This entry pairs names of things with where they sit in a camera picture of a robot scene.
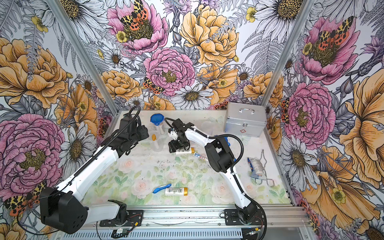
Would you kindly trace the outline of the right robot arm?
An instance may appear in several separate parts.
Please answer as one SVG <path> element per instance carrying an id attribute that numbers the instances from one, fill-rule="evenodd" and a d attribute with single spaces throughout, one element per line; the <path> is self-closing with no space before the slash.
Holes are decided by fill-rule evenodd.
<path id="1" fill-rule="evenodd" d="M 220 173 L 230 187 L 241 223 L 251 224 L 257 214 L 261 214 L 262 217 L 266 216 L 261 205 L 248 195 L 237 173 L 236 164 L 240 162 L 245 151 L 244 144 L 239 137 L 232 134 L 207 135 L 194 124 L 185 124 L 180 119 L 165 118 L 165 122 L 170 127 L 168 133 L 172 138 L 168 143 L 170 153 L 188 150 L 191 142 L 204 147 L 211 168 Z M 226 138 L 232 138 L 239 143 L 238 157 L 234 156 Z"/>

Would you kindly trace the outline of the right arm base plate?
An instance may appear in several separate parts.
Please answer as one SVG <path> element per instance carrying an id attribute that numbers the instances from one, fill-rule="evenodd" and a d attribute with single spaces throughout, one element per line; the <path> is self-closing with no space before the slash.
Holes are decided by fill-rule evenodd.
<path id="1" fill-rule="evenodd" d="M 266 224 L 266 218 L 261 210 L 248 214 L 238 209 L 224 209 L 224 215 L 221 217 L 224 218 L 226 226 L 262 227 Z"/>

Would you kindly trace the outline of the clear plastic cup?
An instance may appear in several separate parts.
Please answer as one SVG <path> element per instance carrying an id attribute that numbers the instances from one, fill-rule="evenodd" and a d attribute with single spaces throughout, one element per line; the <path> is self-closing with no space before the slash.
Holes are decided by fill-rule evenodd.
<path id="1" fill-rule="evenodd" d="M 165 134 L 165 126 L 164 126 L 164 121 L 160 122 L 160 123 L 154 123 L 155 127 L 156 127 L 156 130 L 161 134 L 161 135 L 164 135 Z"/>
<path id="2" fill-rule="evenodd" d="M 162 140 L 160 140 L 160 139 L 158 139 L 158 137 L 157 137 L 157 135 L 156 135 L 156 137 L 157 137 L 157 140 L 156 141 L 153 141 L 152 140 L 152 135 L 153 134 L 151 134 L 151 141 L 150 141 L 150 143 L 151 143 L 151 149 L 154 151 L 154 152 L 161 152 L 162 150 L 163 150 L 163 148 L 164 148 L 164 143 L 163 143 L 163 141 Z"/>

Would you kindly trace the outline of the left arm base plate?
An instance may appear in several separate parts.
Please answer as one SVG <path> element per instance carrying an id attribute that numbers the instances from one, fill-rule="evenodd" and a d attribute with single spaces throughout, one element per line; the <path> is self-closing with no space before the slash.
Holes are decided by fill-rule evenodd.
<path id="1" fill-rule="evenodd" d="M 100 227 L 140 227 L 142 225 L 143 210 L 127 210 L 122 219 L 116 217 L 113 220 L 104 220 L 99 223 Z"/>

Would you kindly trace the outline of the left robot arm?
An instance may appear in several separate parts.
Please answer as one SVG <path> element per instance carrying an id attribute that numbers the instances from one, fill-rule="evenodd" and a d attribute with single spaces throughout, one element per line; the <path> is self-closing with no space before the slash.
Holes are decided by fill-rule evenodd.
<path id="1" fill-rule="evenodd" d="M 138 142 L 149 137 L 140 112 L 139 106 L 131 108 L 121 119 L 119 129 L 101 143 L 89 160 L 56 187 L 47 187 L 41 192 L 42 224 L 73 234 L 91 223 L 107 221 L 122 226 L 127 222 L 127 205 L 120 201 L 108 200 L 93 206 L 85 206 L 82 201 L 105 169 L 123 155 L 129 155 Z"/>

